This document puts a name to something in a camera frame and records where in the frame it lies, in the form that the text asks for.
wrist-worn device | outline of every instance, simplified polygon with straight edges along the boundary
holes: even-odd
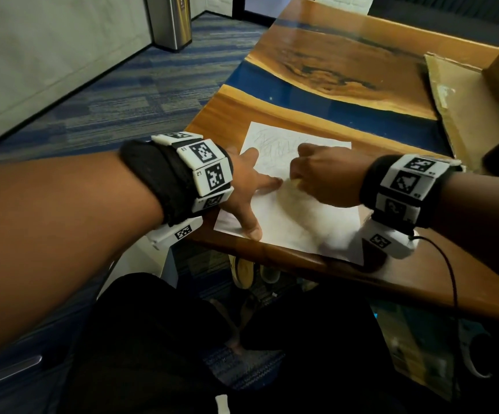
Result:
[[[228,200],[234,190],[228,153],[196,133],[164,133],[148,142],[127,141],[120,157],[163,208],[163,225],[147,234],[158,249],[170,247],[199,228],[201,214]]]
[[[361,227],[361,236],[394,258],[416,249],[411,239],[416,226],[428,228],[439,202],[441,188],[460,160],[406,154],[383,156],[370,166],[360,190],[360,200],[373,210]]]

person's left arm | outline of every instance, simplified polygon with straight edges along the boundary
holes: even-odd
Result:
[[[229,153],[234,192],[222,207],[259,240],[249,202],[281,181],[253,169],[257,150]],[[159,201],[116,152],[0,165],[0,345],[162,221]]]

wooden table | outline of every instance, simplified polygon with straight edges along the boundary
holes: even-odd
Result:
[[[447,155],[429,94],[427,52],[487,67],[499,48],[293,0],[186,130],[240,148],[255,121],[351,141],[353,148],[378,156]],[[428,243],[405,260],[388,258],[383,265],[365,250],[361,268],[214,231],[216,215],[205,218],[193,241],[301,277],[341,277],[383,294],[452,307],[446,265]],[[419,232],[453,264],[462,311],[499,319],[499,276],[439,234]]]

trash can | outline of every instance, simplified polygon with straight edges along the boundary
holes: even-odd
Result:
[[[153,43],[179,52],[192,41],[190,0],[146,0]]]

black cable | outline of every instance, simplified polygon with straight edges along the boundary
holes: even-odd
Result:
[[[455,319],[455,349],[454,349],[454,367],[453,367],[453,383],[452,383],[452,400],[454,402],[456,398],[456,365],[457,361],[461,359],[461,352],[460,352],[460,333],[459,333],[459,310],[458,310],[458,293],[456,292],[456,279],[455,279],[455,274],[453,272],[453,266],[451,266],[451,263],[449,261],[449,258],[446,256],[446,254],[441,250],[441,248],[434,243],[431,239],[420,236],[420,235],[414,235],[414,236],[409,236],[411,241],[415,239],[423,239],[424,241],[429,242],[431,245],[433,245],[439,253],[443,256],[445,259],[445,263],[447,265],[447,269],[449,269],[449,276],[451,276],[451,283],[453,284],[453,309],[454,309],[454,319]]]

